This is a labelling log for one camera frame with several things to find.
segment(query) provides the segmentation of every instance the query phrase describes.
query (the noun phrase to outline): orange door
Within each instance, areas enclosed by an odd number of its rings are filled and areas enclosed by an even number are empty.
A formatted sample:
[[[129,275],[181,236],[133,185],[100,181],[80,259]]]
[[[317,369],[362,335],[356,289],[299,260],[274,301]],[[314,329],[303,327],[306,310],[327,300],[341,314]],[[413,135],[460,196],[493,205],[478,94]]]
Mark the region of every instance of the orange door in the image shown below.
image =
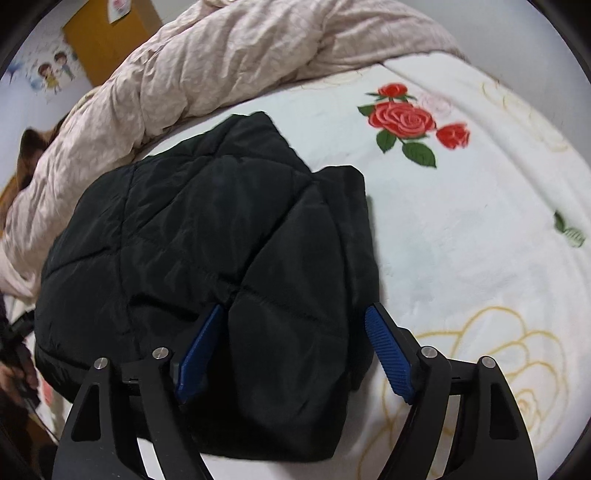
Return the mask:
[[[64,26],[86,76],[101,85],[127,56],[162,26],[150,0],[134,0],[131,12],[110,24],[106,0],[89,0]]]

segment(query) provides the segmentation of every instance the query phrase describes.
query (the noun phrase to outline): cartoon wall sticker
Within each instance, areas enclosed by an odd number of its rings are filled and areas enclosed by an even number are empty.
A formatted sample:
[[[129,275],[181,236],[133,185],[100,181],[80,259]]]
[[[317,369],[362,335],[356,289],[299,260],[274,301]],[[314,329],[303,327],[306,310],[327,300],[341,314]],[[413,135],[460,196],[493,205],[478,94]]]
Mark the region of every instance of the cartoon wall sticker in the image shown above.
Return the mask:
[[[59,29],[31,35],[6,75],[9,83],[24,76],[35,93],[44,94],[50,101],[78,78],[85,78],[86,73]]]

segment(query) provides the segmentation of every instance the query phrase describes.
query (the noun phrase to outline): cartoon boy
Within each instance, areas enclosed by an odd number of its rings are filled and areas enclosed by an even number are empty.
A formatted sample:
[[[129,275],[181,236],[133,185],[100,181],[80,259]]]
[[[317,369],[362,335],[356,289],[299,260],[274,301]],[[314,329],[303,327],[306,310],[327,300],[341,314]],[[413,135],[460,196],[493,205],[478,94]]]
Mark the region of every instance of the cartoon boy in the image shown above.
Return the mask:
[[[66,52],[57,52],[53,59],[58,64],[60,70],[64,72],[66,75],[68,75],[68,77],[70,77],[70,80],[74,80],[76,78],[74,77],[74,74],[72,73],[72,70],[68,65],[68,55],[66,55]]]

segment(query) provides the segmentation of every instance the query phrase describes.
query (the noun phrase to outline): metal screw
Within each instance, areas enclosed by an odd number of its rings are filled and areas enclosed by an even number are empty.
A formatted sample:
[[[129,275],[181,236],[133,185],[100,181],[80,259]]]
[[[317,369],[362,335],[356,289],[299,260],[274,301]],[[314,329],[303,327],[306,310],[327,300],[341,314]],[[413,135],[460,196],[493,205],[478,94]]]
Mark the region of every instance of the metal screw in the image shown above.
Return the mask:
[[[482,365],[484,365],[487,368],[495,368],[496,362],[493,358],[491,358],[489,356],[483,356],[482,357]]]
[[[435,358],[437,356],[437,350],[435,350],[432,346],[424,346],[421,348],[421,353],[426,358]]]
[[[97,358],[95,360],[95,368],[97,370],[103,370],[104,367],[106,367],[107,365],[109,365],[109,360],[106,359],[104,356]]]
[[[163,358],[168,357],[168,349],[165,346],[159,346],[156,350],[152,352],[152,356],[156,360],[162,360]]]

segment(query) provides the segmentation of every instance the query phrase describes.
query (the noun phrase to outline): cartoon girl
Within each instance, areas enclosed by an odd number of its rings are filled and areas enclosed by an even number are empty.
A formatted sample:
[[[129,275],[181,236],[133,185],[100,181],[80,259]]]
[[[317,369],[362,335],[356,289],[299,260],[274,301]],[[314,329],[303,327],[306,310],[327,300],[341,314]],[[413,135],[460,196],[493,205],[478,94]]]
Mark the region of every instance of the cartoon girl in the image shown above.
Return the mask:
[[[56,75],[53,73],[53,69],[49,63],[43,63],[37,71],[45,79],[48,89],[53,89],[54,93],[61,92],[60,82],[57,81]]]

